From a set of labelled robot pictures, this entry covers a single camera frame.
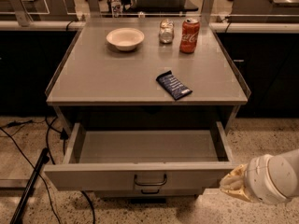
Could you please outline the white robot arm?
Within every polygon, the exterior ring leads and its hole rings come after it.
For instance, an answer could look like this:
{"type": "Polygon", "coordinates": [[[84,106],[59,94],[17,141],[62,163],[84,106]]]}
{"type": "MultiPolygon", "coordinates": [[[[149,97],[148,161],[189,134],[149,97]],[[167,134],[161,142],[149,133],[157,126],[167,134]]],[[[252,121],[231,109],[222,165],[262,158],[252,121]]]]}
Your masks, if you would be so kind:
{"type": "Polygon", "coordinates": [[[290,202],[299,196],[299,149],[238,165],[221,180],[220,189],[248,203],[290,202]]]}

